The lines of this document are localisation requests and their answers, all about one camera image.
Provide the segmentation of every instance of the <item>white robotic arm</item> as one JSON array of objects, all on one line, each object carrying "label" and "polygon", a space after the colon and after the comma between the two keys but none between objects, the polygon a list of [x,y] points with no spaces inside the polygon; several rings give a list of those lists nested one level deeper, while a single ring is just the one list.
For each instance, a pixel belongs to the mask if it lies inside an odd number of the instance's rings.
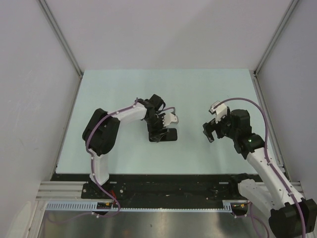
[{"label": "white robotic arm", "polygon": [[[247,99],[236,99],[250,102]],[[231,138],[237,153],[242,154],[255,168],[268,189],[267,192],[258,187],[253,179],[247,178],[247,174],[237,175],[233,180],[237,182],[240,195],[254,203],[265,214],[277,238],[296,237],[302,234],[302,231],[312,232],[317,216],[316,203],[312,199],[306,200],[293,188],[276,161],[265,151],[266,144],[262,138],[252,133],[248,111],[230,112],[224,103],[216,102],[212,104],[210,112],[215,114],[215,119],[203,125],[209,142],[214,141],[214,131],[218,138]]]},{"label": "white robotic arm", "polygon": [[[148,124],[151,142],[177,140],[176,129],[165,127],[171,123],[178,123],[178,117],[175,112],[162,113],[164,108],[159,110],[162,105],[165,105],[162,98],[154,94],[149,100],[138,99],[133,106],[113,113],[108,114],[102,109],[95,111],[83,133],[83,139],[86,144],[89,143],[89,151],[93,154],[94,174],[90,174],[92,181],[96,182],[95,176],[98,184],[103,185],[109,179],[108,152],[114,146],[119,126],[123,124],[144,119]],[[105,117],[108,118],[98,126],[98,122]],[[95,133],[89,141],[93,130]]]}]

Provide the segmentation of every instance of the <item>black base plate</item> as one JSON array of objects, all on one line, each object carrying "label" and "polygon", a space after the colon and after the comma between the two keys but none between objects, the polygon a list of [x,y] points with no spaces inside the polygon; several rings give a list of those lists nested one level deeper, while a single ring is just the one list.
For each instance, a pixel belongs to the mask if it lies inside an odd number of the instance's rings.
[{"label": "black base plate", "polygon": [[[103,188],[115,194],[124,208],[223,208],[223,200],[245,199],[228,184],[232,175],[110,175]],[[261,181],[258,175],[251,178]],[[107,199],[90,179],[82,199]]]}]

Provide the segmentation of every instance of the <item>light blue table surface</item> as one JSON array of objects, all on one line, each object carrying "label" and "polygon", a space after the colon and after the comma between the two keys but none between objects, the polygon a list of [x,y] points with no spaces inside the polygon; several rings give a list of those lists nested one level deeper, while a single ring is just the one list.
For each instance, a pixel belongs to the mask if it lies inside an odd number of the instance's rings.
[{"label": "light blue table surface", "polygon": [[[56,172],[90,173],[90,156],[82,133],[97,108],[115,111],[133,104],[136,97],[161,96],[167,107],[176,107],[178,140],[151,143],[147,125],[134,121],[121,126],[109,153],[111,174],[255,174],[237,154],[229,138],[210,144],[203,124],[214,116],[212,103],[232,97],[257,101],[247,69],[88,70],[85,71]],[[247,109],[253,131],[264,138],[264,122],[258,109],[243,101],[228,102]]]}]

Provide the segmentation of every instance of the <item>white wall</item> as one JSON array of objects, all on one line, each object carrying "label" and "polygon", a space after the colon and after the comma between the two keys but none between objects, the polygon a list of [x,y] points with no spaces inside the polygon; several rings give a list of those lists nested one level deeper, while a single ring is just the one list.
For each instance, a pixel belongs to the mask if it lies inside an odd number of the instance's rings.
[{"label": "white wall", "polygon": [[0,237],[48,179],[79,82],[35,0],[0,1]]},{"label": "white wall", "polygon": [[302,0],[259,75],[287,169],[317,200],[317,1]]},{"label": "white wall", "polygon": [[83,69],[255,69],[290,0],[48,0]]}]

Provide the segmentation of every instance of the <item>metal floor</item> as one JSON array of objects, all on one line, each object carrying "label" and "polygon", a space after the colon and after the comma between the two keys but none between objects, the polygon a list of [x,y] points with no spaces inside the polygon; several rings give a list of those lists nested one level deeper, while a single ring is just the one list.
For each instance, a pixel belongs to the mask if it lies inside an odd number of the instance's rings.
[{"label": "metal floor", "polygon": [[[77,212],[50,212],[54,221],[69,219]],[[259,230],[266,237],[265,230]],[[87,215],[56,225],[42,223],[38,238],[254,238],[249,218],[235,219],[230,213],[121,212],[113,218]]]}]

